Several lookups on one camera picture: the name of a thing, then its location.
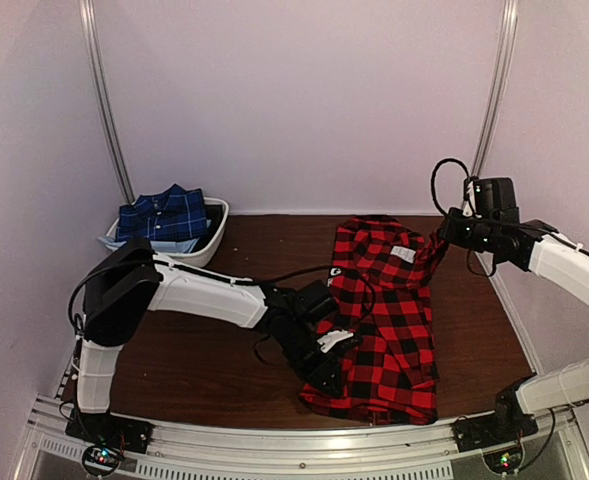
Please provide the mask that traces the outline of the red black plaid shirt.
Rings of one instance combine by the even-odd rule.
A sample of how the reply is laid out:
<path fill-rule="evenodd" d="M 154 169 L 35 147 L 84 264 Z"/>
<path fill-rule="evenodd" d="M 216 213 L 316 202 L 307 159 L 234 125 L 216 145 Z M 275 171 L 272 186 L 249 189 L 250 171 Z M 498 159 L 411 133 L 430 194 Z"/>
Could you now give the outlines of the red black plaid shirt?
<path fill-rule="evenodd" d="M 340 397 L 305 385 L 300 400 L 306 407 L 372 424 L 437 420 L 429 283 L 447 249 L 437 231 L 422 236 L 389 216 L 357 216 L 338 225 L 328 277 L 338 311 L 317 330 L 345 329 L 362 341 L 339 356 Z"/>

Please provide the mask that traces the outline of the white plastic basin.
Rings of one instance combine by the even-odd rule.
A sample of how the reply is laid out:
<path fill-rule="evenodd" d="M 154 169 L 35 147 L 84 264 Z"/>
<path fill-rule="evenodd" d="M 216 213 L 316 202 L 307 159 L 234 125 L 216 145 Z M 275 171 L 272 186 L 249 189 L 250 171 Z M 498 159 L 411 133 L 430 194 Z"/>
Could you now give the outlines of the white plastic basin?
<path fill-rule="evenodd" d="M 224 236 L 229 204 L 222 199 L 205 197 L 204 206 L 208 231 L 205 236 L 193 238 L 199 240 L 195 249 L 189 254 L 158 253 L 195 267 L 205 267 L 212 260 Z"/>

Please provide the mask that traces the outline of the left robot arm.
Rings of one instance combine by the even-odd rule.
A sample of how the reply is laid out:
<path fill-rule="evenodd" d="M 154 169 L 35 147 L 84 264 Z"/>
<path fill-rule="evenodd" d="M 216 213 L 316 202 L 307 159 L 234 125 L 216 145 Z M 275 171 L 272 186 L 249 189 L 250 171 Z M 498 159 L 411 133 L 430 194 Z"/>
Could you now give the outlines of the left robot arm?
<path fill-rule="evenodd" d="M 295 290 L 277 281 L 223 275 L 157 253 L 148 240 L 135 238 L 79 282 L 68 306 L 80 341 L 77 422 L 97 444 L 117 436 L 117 421 L 107 412 L 118 356 L 150 311 L 196 315 L 259 331 L 279 344 L 289 368 L 305 383 L 330 398 L 344 391 L 337 348 L 353 335 L 314 332 L 314 326 L 338 310 L 321 281 Z"/>

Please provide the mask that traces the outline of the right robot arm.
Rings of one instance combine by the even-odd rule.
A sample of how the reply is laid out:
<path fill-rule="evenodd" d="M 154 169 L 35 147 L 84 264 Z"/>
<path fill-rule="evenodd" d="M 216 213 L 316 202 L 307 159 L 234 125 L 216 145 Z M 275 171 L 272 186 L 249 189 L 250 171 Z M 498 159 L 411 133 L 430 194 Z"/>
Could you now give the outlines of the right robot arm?
<path fill-rule="evenodd" d="M 524 294 L 516 309 L 534 345 L 566 347 L 566 354 L 545 354 L 543 372 L 513 388 L 514 403 L 487 419 L 493 440 L 509 440 L 525 424 L 525 415 L 589 402 L 589 252 L 556 228 L 540 221 L 522 223 L 466 216 L 453 208 L 440 236 L 452 245 L 492 255 L 498 264 L 522 270 L 507 282 L 513 294 Z M 523 286 L 517 286 L 518 279 Z"/>

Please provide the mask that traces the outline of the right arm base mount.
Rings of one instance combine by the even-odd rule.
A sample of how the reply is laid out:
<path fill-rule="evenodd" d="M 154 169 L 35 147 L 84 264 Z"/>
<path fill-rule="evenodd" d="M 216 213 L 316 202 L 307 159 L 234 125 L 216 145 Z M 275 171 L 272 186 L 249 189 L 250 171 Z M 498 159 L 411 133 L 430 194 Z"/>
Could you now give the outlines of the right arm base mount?
<path fill-rule="evenodd" d="M 494 401 L 494 410 L 476 417 L 461 416 L 452 424 L 459 452 L 485 449 L 515 442 L 538 432 L 532 414 L 525 414 L 516 397 L 517 389 L 529 377 L 522 378 L 501 390 Z"/>

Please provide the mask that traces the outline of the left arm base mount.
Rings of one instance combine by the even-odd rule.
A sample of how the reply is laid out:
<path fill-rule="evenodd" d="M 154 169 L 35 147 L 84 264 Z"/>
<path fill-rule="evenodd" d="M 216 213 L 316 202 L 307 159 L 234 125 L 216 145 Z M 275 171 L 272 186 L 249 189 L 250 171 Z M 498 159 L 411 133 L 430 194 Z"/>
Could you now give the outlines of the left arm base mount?
<path fill-rule="evenodd" d="M 143 420 L 111 413 L 82 413 L 72 401 L 63 402 L 59 413 L 67 420 L 67 436 L 118 451 L 145 454 L 154 429 Z"/>

